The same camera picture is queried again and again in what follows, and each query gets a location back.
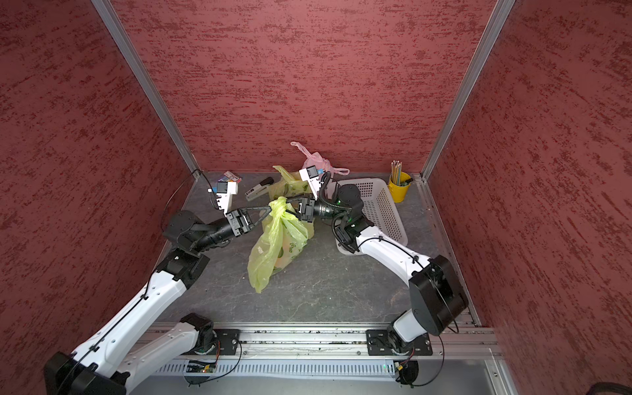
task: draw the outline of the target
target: yellow pencil cup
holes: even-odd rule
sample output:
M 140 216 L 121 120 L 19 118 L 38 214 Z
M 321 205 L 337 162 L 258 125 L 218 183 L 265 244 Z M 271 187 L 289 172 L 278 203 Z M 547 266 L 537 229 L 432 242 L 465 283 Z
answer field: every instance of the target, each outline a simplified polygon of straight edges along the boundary
M 410 176 L 404 172 L 401 172 L 401 176 L 399 177 L 399 182 L 406 181 L 410 179 Z M 392 180 L 389 178 L 389 191 L 391 192 L 391 196 L 393 197 L 393 202 L 401 203 L 404 201 L 406 197 L 406 192 L 408 191 L 408 187 L 410 184 L 406 186 L 395 185 Z

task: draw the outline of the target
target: wire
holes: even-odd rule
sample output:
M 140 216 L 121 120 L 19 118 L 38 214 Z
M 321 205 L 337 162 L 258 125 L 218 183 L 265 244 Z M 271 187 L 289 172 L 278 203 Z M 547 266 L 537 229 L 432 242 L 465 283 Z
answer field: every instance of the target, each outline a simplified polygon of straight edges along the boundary
M 70 369 L 70 372 L 68 372 L 68 374 L 66 374 L 66 377 L 64 377 L 64 379 L 61 381 L 61 384 L 59 385 L 59 387 L 57 387 L 57 392 L 55 392 L 55 395 L 59 395 L 59 392 L 61 391 L 61 389 L 64 387 L 64 384 L 66 383 L 66 381 L 68 380 L 68 377 L 70 377 L 70 375 L 75 371 L 75 369 L 77 368 L 77 366 L 79 366 L 79 364 L 81 363 L 81 361 L 83 361 L 83 359 L 88 356 L 88 354 L 90 353 L 91 350 L 88 350 L 87 353 L 83 354 L 83 357 L 81 357 L 72 367 L 72 369 Z
M 77 368 L 77 366 L 79 366 L 79 364 L 81 363 L 81 361 L 83 361 L 83 359 L 88 356 L 88 354 L 90 354 L 91 351 L 97 351 L 97 349 L 99 349 L 98 345 L 99 343 L 101 343 L 103 341 L 103 339 L 106 338 L 107 335 L 110 334 L 110 332 L 112 332 L 112 330 L 125 318 L 127 317 L 127 315 L 129 313 L 131 313 L 132 310 L 134 310 L 134 308 L 136 306 L 138 306 L 138 304 L 143 300 L 143 298 L 138 299 L 138 301 L 131 307 L 131 309 L 127 310 L 127 312 L 125 314 L 123 314 L 123 316 L 116 321 L 116 323 L 114 323 L 114 325 L 112 325 L 110 327 L 110 329 L 107 330 L 107 332 L 101 336 L 101 338 L 93 345 L 90 346 L 90 348 L 88 349 L 88 351 L 86 351 L 85 354 L 83 354 L 83 356 L 75 363 L 75 365 L 72 367 L 72 369 L 70 369 L 70 371 L 66 374 L 66 377 L 64 377 L 64 379 L 61 381 L 61 384 L 59 385 L 59 387 L 57 388 L 57 392 L 55 392 L 55 395 L 59 395 L 59 392 L 61 391 L 61 388 L 64 386 L 64 384 L 66 383 L 66 381 L 68 380 L 68 377 L 70 377 L 72 375 L 72 373 L 75 371 L 75 369 Z
M 338 236 L 338 234 L 336 233 L 336 221 L 339 220 L 340 218 L 344 217 L 347 213 L 346 212 L 342 212 L 340 214 L 338 214 L 337 216 L 335 216 L 332 220 L 331 220 L 331 231 L 334 233 L 334 237 L 335 239 L 340 243 L 340 245 L 347 251 L 349 251 L 350 253 L 355 253 L 355 250 L 353 249 L 353 247 L 348 246 L 344 240 L 342 240 L 342 238 L 340 236 Z
M 206 380 L 201 381 L 201 382 L 199 382 L 199 383 L 191 383 L 189 380 L 187 380 L 187 379 L 186 379 L 186 376 L 185 376 L 185 380 L 186 380 L 186 382 L 187 382 L 187 383 L 189 383 L 189 387 L 190 387 L 192 384 L 197 384 L 197 385 L 199 386 L 200 384 L 203 384 L 203 383 L 206 383 L 206 382 L 209 382 L 209 381 L 213 381 L 213 380 L 221 379 L 222 377 L 227 376 L 227 375 L 229 375 L 230 373 L 233 373 L 233 370 L 237 369 L 237 366 L 239 365 L 239 362 L 241 361 L 241 356 L 242 356 L 242 354 L 243 354 L 243 350 L 242 350 L 242 348 L 241 348 L 241 341 L 239 341 L 238 339 L 235 339 L 235 340 L 237 340 L 237 342 L 239 342 L 239 359 L 237 360 L 237 363 L 235 363 L 235 366 L 233 366 L 233 368 L 232 368 L 231 370 L 229 370 L 228 372 L 226 372 L 226 373 L 222 374 L 221 376 L 218 376 L 218 377 L 213 377 L 212 379 L 206 379 Z
M 322 183 L 322 185 L 320 186 L 320 190 L 318 192 L 318 200 L 319 202 L 323 203 L 324 205 L 327 205 L 329 207 L 332 207 L 336 210 L 342 210 L 343 212 L 351 212 L 351 207 L 343 207 L 337 204 L 333 204 L 330 203 L 326 198 L 325 198 L 325 190 L 327 189 L 327 185 L 329 184 L 329 180 L 331 179 L 331 173 L 329 171 L 326 171 L 325 174 L 323 174 L 322 179 L 320 180 L 320 182 Z M 334 194 L 332 195 L 333 197 L 337 197 L 338 196 L 338 188 L 340 187 L 340 184 L 336 183 L 336 186 L 334 187 Z
M 217 366 L 217 361 L 219 361 L 219 352 L 220 352 L 220 350 L 221 350 L 221 346 L 222 346 L 222 345 L 221 345 L 221 342 L 220 342 L 219 340 L 217 340 L 217 352 L 215 353 L 215 362 L 213 362 L 213 363 L 207 363 L 207 362 L 198 361 L 198 360 L 190 360 L 190 361 L 188 362 L 188 364 L 187 364 L 187 367 L 189 367 L 189 365 L 190 365 L 191 363 L 197 363 L 198 365 L 201 365 L 202 367 L 205 367 L 206 365 L 215 365 L 215 366 Z
M 153 268 L 152 272 L 149 274 L 149 278 L 147 279 L 147 287 L 145 288 L 143 296 L 140 297 L 142 300 L 148 298 L 147 293 L 149 292 L 149 282 L 152 280 L 152 276 L 154 275 L 154 273 L 156 273 L 155 268 Z
M 421 267 L 423 269 L 423 266 L 421 265 L 421 263 L 419 263 L 419 257 L 415 258 L 413 255 L 411 255 L 410 252 L 406 251 L 404 248 L 401 248 L 400 246 L 398 246 L 397 244 L 393 243 L 390 240 L 386 240 L 383 236 L 378 236 L 378 237 L 369 237 L 368 239 L 363 240 L 360 245 L 358 246 L 358 250 L 360 249 L 360 247 L 366 243 L 369 240 L 379 240 L 379 241 L 386 241 L 389 244 L 394 245 L 395 247 L 399 248 L 400 250 L 402 250 L 402 252 L 404 252 L 406 255 L 408 255 L 410 257 L 410 259 L 413 260 L 413 263 L 416 263 L 419 265 L 419 267 Z
M 386 343 L 384 342 L 384 340 L 382 340 L 382 339 L 381 339 L 381 338 L 379 338 L 379 337 L 374 337 L 373 339 L 369 340 L 369 341 L 368 341 L 368 343 L 369 343 L 369 344 L 372 344 L 372 345 L 374 345 L 374 346 L 375 346 L 375 343 L 373 343 L 373 340 L 379 340 L 379 341 L 380 341 L 380 343 L 382 343 L 382 345 L 383 345 L 384 347 L 386 347 L 386 348 L 391 348 L 391 346 L 389 346 L 388 344 L 386 344 Z
M 441 273 L 443 273 L 443 270 L 441 269 L 441 266 L 437 265 L 435 262 L 430 261 L 431 265 L 435 265 L 440 271 Z M 432 284 L 432 287 L 435 289 L 435 291 L 439 294 L 439 296 L 441 297 L 441 300 L 443 301 L 443 304 L 446 306 L 447 311 L 450 313 L 450 317 L 452 317 L 452 322 L 454 322 L 454 326 L 456 326 L 456 331 L 452 328 L 450 328 L 449 326 L 447 326 L 447 328 L 450 331 L 453 331 L 454 333 L 458 334 L 460 333 L 459 330 L 459 324 L 456 323 L 456 318 L 454 318 L 454 315 L 452 314 L 452 310 L 450 310 L 450 306 L 447 305 L 446 300 L 444 299 L 443 295 L 441 295 L 441 292 L 439 291 L 439 289 L 437 288 L 437 285 L 431 280 L 430 276 L 427 276 L 428 280 L 430 281 L 430 283 Z
M 169 198 L 169 200 L 167 200 L 167 204 L 164 205 L 164 209 L 162 210 L 162 215 L 160 218 L 160 226 L 161 229 L 164 231 L 166 227 L 162 227 L 162 223 L 164 222 L 164 215 L 167 212 L 167 208 L 169 207 L 169 203 L 171 203 L 171 200 L 173 199 L 174 196 L 176 196 L 176 193 L 178 193 L 178 191 L 180 190 L 180 188 L 182 188 L 182 186 L 189 180 L 189 177 L 193 176 L 195 174 L 195 172 L 198 172 L 202 175 L 202 177 L 204 177 L 204 179 L 206 180 L 206 183 L 209 185 L 209 193 L 211 194 L 211 198 L 210 198 L 210 204 L 211 206 L 213 206 L 213 208 L 215 210 L 219 210 L 219 204 L 217 204 L 217 195 L 215 194 L 215 192 L 213 191 L 213 186 L 211 185 L 209 179 L 206 177 L 206 174 L 204 174 L 202 172 L 202 170 L 199 169 L 195 169 L 191 172 L 191 174 L 189 174 L 185 179 L 182 180 L 182 183 L 180 183 L 180 186 L 176 189 L 176 191 L 171 195 L 171 197 Z
M 217 343 L 217 354 L 219 354 L 219 347 L 220 347 L 220 345 L 219 345 L 219 340 L 213 340 L 213 341 L 210 343 L 210 345 L 209 345 L 209 346 L 212 346 L 212 345 L 213 345 L 213 344 L 215 344 L 215 343 Z M 208 354 L 209 354 L 209 352 L 213 349 L 213 347 L 209 347 L 209 349 L 208 349 L 208 350 L 206 350 L 206 352 L 199 352 L 199 351 L 197 351 L 197 350 L 204 349 L 205 347 L 206 347 L 206 345 L 199 346 L 199 347 L 196 347 L 196 348 L 191 349 L 191 351 L 192 351 L 192 352 L 194 352 L 194 353 L 196 353 L 197 355 L 208 355 Z
M 410 358 L 412 358 L 413 355 L 415 355 L 415 347 L 414 346 L 413 346 L 413 351 L 410 353 L 410 356 L 404 362 L 401 362 L 400 365 L 404 365 L 406 362 L 410 361 Z
M 423 387 L 423 386 L 427 386 L 428 384 L 430 384 L 431 382 L 434 381 L 434 379 L 437 378 L 437 376 L 439 376 L 439 373 L 441 373 L 441 370 L 443 369 L 443 363 L 446 361 L 446 347 L 443 345 L 443 339 L 441 339 L 441 336 L 439 336 L 439 340 L 441 340 L 441 366 L 439 366 L 439 370 L 437 371 L 437 373 L 435 373 L 435 375 L 428 381 L 426 381 L 423 384 L 410 384 L 410 387 Z

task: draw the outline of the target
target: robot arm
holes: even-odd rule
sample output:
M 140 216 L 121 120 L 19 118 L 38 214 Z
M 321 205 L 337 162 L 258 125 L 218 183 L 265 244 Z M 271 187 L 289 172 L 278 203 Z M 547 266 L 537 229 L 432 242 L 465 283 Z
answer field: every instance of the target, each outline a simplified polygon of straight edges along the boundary
M 314 217 L 332 218 L 337 242 L 351 253 L 362 252 L 378 260 L 408 285 L 411 309 L 389 326 L 389 342 L 397 353 L 407 353 L 412 341 L 426 332 L 438 336 L 467 306 L 468 299 L 448 259 L 432 259 L 391 239 L 362 213 L 364 203 L 356 185 L 336 185 L 331 198 L 324 191 L 331 174 L 315 167 L 301 170 L 313 199 L 300 197 L 296 216 L 312 222 Z
M 251 211 L 263 211 L 252 221 Z M 269 206 L 236 209 L 204 224 L 190 211 L 175 213 L 163 235 L 173 249 L 158 264 L 149 282 L 90 339 L 70 356 L 56 353 L 44 367 L 49 395 L 124 395 L 175 356 L 194 349 L 213 352 L 212 322 L 195 314 L 181 319 L 163 336 L 130 353 L 156 318 L 200 277 L 209 263 L 202 252 L 222 248 L 231 238 L 251 231 L 271 211 Z

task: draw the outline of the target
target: plastic bag handle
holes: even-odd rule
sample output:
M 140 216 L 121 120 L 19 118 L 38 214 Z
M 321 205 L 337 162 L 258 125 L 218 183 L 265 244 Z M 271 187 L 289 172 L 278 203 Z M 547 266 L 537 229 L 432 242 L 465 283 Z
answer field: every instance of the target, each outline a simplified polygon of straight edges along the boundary
M 331 168 L 331 172 L 332 173 L 338 173 L 341 174 L 343 176 L 346 176 L 347 174 L 349 174 L 351 170 L 345 168 L 345 167 L 332 167 Z
M 276 166 L 273 166 L 272 168 L 278 171 L 279 173 L 281 173 L 281 177 L 283 177 L 283 179 L 288 183 L 292 183 L 294 181 L 300 181 L 300 180 L 294 179 L 294 177 L 292 177 L 292 175 L 289 174 L 288 171 L 285 170 L 283 166 L 276 165 Z
M 303 152 L 305 154 L 305 156 L 307 156 L 310 159 L 314 159 L 315 156 L 312 155 L 307 148 L 305 148 L 305 146 L 303 146 L 303 144 L 298 143 L 298 142 L 291 142 L 290 145 L 294 145 L 296 148 L 298 148 L 299 151 Z
M 299 149 L 299 151 L 303 152 L 305 156 L 307 156 L 309 159 L 313 160 L 313 161 L 322 161 L 323 158 L 319 155 L 316 156 L 312 153 L 310 153 L 307 148 L 305 148 L 305 146 L 303 146 L 303 144 L 299 143 L 299 142 L 291 142 L 290 145 L 294 145 L 296 148 Z M 331 162 L 329 162 L 328 159 L 324 159 L 325 163 L 327 163 L 330 167 L 329 171 L 331 171 L 332 173 L 337 173 L 337 174 L 341 174 L 343 176 L 346 176 L 347 174 L 349 174 L 350 170 L 345 168 L 345 167 L 333 167 L 331 166 Z

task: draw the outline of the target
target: black cable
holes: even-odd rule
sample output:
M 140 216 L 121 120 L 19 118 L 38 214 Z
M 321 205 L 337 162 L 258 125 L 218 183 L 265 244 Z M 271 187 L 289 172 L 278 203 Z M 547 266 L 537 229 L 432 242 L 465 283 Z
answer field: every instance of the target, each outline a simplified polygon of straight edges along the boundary
M 431 265 L 435 265 L 441 271 L 441 273 L 443 273 L 443 270 L 441 269 L 441 266 L 437 265 L 435 262 L 432 262 L 432 261 L 430 261 L 430 264 Z M 427 276 L 427 277 L 428 277 L 428 280 L 430 281 L 430 283 L 432 284 L 432 287 L 439 294 L 439 297 L 441 297 L 441 300 L 443 301 L 443 304 L 446 306 L 447 311 L 450 313 L 450 317 L 452 317 L 452 322 L 454 322 L 454 326 L 456 326 L 456 331 L 454 329 L 450 328 L 450 327 L 447 327 L 447 328 L 450 331 L 453 331 L 456 334 L 460 333 L 459 324 L 456 323 L 456 318 L 454 318 L 454 315 L 452 314 L 452 310 L 450 310 L 450 306 L 447 305 L 446 300 L 444 299 L 443 295 L 441 295 L 441 292 L 437 288 L 437 285 L 431 280 L 430 276 Z
M 342 212 L 340 214 L 338 214 L 337 216 L 335 216 L 332 220 L 331 220 L 331 231 L 334 234 L 335 239 L 338 241 L 338 243 L 340 243 L 340 245 L 347 251 L 349 251 L 350 253 L 355 253 L 354 249 L 350 246 L 348 246 L 341 238 L 340 236 L 338 236 L 338 234 L 336 233 L 336 221 L 339 220 L 340 218 L 344 217 L 347 213 L 346 212 Z
M 594 395 L 600 392 L 613 392 L 615 394 L 632 395 L 632 388 L 616 382 L 596 382 L 586 395 Z
M 73 365 L 72 369 L 70 369 L 70 371 L 68 372 L 68 374 L 66 374 L 66 377 L 64 377 L 64 379 L 61 381 L 61 384 L 59 385 L 59 387 L 57 387 L 57 392 L 55 392 L 55 395 L 59 395 L 59 392 L 61 391 L 61 389 L 64 387 L 64 384 L 66 383 L 66 381 L 68 380 L 68 377 L 70 377 L 70 375 L 75 371 L 75 369 L 77 368 L 77 366 L 79 366 L 79 364 L 81 363 L 81 361 L 83 361 L 83 359 L 88 356 L 88 354 L 90 353 L 90 349 L 88 350 L 87 353 L 83 354 L 83 357 L 81 357 L 76 364 Z
M 81 361 L 83 361 L 83 359 L 88 356 L 88 354 L 90 354 L 91 351 L 97 351 L 97 349 L 99 348 L 98 345 L 99 343 L 101 343 L 103 341 L 103 339 L 106 338 L 107 335 L 110 334 L 110 332 L 112 332 L 112 330 L 125 318 L 127 317 L 127 315 L 129 313 L 131 313 L 132 310 L 134 310 L 134 308 L 136 306 L 138 306 L 138 304 L 142 301 L 143 299 L 140 298 L 138 299 L 138 301 L 131 307 L 131 309 L 129 309 L 125 314 L 123 314 L 123 316 L 116 321 L 116 323 L 114 323 L 114 325 L 112 325 L 110 327 L 110 329 L 107 330 L 107 332 L 101 336 L 101 338 L 93 345 L 90 346 L 90 348 L 88 349 L 88 351 L 86 351 L 85 354 L 83 354 L 83 356 L 74 364 L 74 366 L 70 369 L 70 371 L 66 374 L 66 377 L 64 377 L 64 379 L 61 381 L 61 384 L 59 385 L 59 387 L 57 388 L 57 392 L 55 392 L 55 395 L 59 395 L 59 392 L 61 391 L 61 388 L 64 386 L 64 384 L 66 383 L 66 381 L 68 380 L 68 377 L 70 377 L 72 375 L 72 373 L 75 371 L 75 369 L 77 368 L 77 366 L 79 366 L 79 364 L 81 363 Z
M 406 358 L 406 360 L 404 362 L 401 362 L 400 365 L 404 365 L 405 363 L 408 363 L 408 361 L 410 361 L 410 359 L 413 357 L 413 355 L 415 355 L 415 347 L 413 346 L 412 350 L 410 351 L 410 355 L 408 356 L 408 358 Z
M 204 179 L 206 180 L 206 183 L 209 185 L 209 189 L 210 189 L 209 193 L 212 195 L 210 198 L 210 204 L 213 206 L 215 210 L 219 210 L 219 204 L 217 203 L 217 195 L 215 194 L 215 191 L 213 190 L 213 186 L 210 184 L 209 179 L 206 178 L 206 174 L 204 174 L 201 170 L 199 169 L 196 169 L 196 170 L 200 172 L 202 177 L 204 177 Z
M 169 203 L 171 203 L 171 200 L 173 199 L 174 196 L 176 196 L 176 193 L 178 193 L 178 191 L 180 190 L 180 188 L 182 188 L 182 186 L 188 181 L 189 177 L 193 176 L 195 174 L 195 172 L 198 172 L 202 175 L 202 177 L 204 177 L 204 179 L 206 180 L 206 183 L 209 185 L 209 189 L 210 189 L 210 194 L 211 194 L 211 198 L 210 198 L 210 204 L 211 206 L 213 206 L 213 208 L 215 210 L 219 210 L 219 204 L 217 204 L 217 195 L 215 194 L 215 192 L 213 191 L 213 186 L 211 185 L 209 179 L 206 177 L 206 174 L 204 174 L 204 172 L 202 172 L 202 170 L 199 169 L 195 169 L 193 170 L 185 179 L 182 180 L 182 183 L 180 183 L 180 186 L 176 189 L 176 191 L 171 195 L 171 197 L 169 198 L 169 200 L 167 200 L 167 204 L 164 205 L 164 209 L 162 210 L 162 215 L 160 218 L 160 226 L 161 229 L 164 231 L 165 228 L 162 226 L 162 223 L 164 221 L 164 214 L 166 214 L 167 212 L 167 208 L 169 207 Z
M 156 273 L 156 268 L 154 267 L 152 269 L 152 272 L 149 274 L 149 278 L 147 279 L 147 287 L 145 288 L 145 292 L 143 293 L 143 296 L 141 296 L 141 300 L 146 300 L 148 298 L 147 293 L 149 292 L 149 282 L 152 280 L 152 276 L 154 275 L 154 273 Z
M 439 336 L 439 340 L 441 340 L 441 366 L 439 366 L 439 370 L 430 380 L 426 381 L 423 384 L 410 384 L 411 388 L 427 386 L 428 384 L 433 382 L 434 379 L 437 378 L 437 376 L 439 376 L 439 373 L 441 373 L 441 370 L 443 369 L 443 363 L 446 361 L 446 347 L 443 345 L 443 339 L 441 339 L 441 336 Z
M 192 351 L 192 352 L 194 352 L 194 353 L 196 353 L 197 355 L 208 355 L 208 353 L 207 353 L 207 354 L 198 354 L 196 350 L 198 350 L 198 349 L 204 349 L 205 347 L 207 347 L 207 346 L 211 346 L 211 345 L 213 345 L 213 344 L 215 344 L 215 343 L 217 343 L 217 347 L 219 347 L 219 340 L 213 340 L 212 342 L 210 342 L 210 344 L 205 344 L 205 345 L 203 345 L 203 346 L 199 346 L 199 347 L 196 347 L 196 348 L 192 348 L 192 349 L 191 349 L 191 351 Z
M 369 341 L 368 341 L 368 343 L 369 343 L 369 344 L 371 344 L 372 346 L 375 346 L 375 343 L 373 343 L 373 340 L 379 340 L 379 341 L 380 341 L 380 343 L 382 343 L 382 345 L 383 345 L 385 348 L 391 348 L 391 346 L 389 346 L 388 344 L 386 344 L 386 343 L 384 342 L 384 340 L 382 340 L 382 339 L 381 339 L 381 338 L 379 338 L 379 337 L 374 337 L 373 339 L 371 339 L 371 340 L 369 340 Z
M 395 247 L 399 248 L 400 250 L 402 250 L 402 252 L 404 252 L 406 255 L 408 255 L 410 257 L 410 259 L 413 260 L 413 263 L 416 263 L 419 265 L 419 267 L 421 267 L 423 269 L 423 266 L 421 265 L 421 263 L 419 263 L 419 257 L 415 258 L 413 255 L 411 255 L 410 252 L 406 251 L 404 248 L 401 248 L 400 246 L 398 246 L 397 244 L 393 243 L 390 240 L 386 240 L 384 237 L 382 236 L 378 236 L 378 237 L 369 237 L 368 239 L 363 240 L 360 245 L 358 246 L 358 249 L 360 249 L 360 247 L 366 243 L 369 240 L 379 240 L 379 241 L 386 241 L 389 244 L 394 245 Z
M 204 384 L 204 383 L 209 382 L 209 381 L 213 381 L 213 380 L 221 379 L 222 377 L 224 377 L 224 376 L 229 375 L 230 373 L 232 373 L 232 372 L 233 372 L 233 370 L 237 369 L 237 366 L 239 365 L 239 362 L 241 361 L 241 356 L 242 356 L 242 354 L 243 354 L 243 350 L 242 350 L 242 348 L 241 348 L 241 341 L 237 340 L 237 342 L 239 342 L 239 359 L 237 360 L 237 363 L 235 363 L 235 366 L 233 366 L 233 368 L 232 368 L 231 370 L 229 370 L 228 372 L 226 372 L 226 373 L 222 374 L 221 376 L 218 376 L 218 377 L 213 377 L 212 379 L 206 379 L 206 380 L 201 381 L 201 382 L 199 382 L 199 383 L 191 383 L 189 380 L 186 380 L 186 376 L 185 376 L 185 380 L 186 380 L 186 382 L 187 382 L 187 383 L 189 383 L 189 387 L 190 387 L 192 384 L 197 384 L 197 385 L 200 385 L 200 384 Z
M 327 185 L 329 184 L 329 180 L 331 179 L 331 173 L 329 171 L 326 171 L 325 174 L 322 177 L 322 185 L 320 186 L 320 190 L 318 192 L 318 201 L 323 203 L 324 205 L 327 205 L 329 207 L 332 207 L 336 210 L 343 210 L 344 212 L 351 212 L 351 207 L 343 207 L 337 204 L 333 204 L 330 203 L 329 201 L 327 201 L 327 199 L 325 198 L 325 190 L 327 189 Z M 334 188 L 334 194 L 333 196 L 337 197 L 338 196 L 338 188 L 339 188 L 339 184 L 336 183 L 336 187 Z

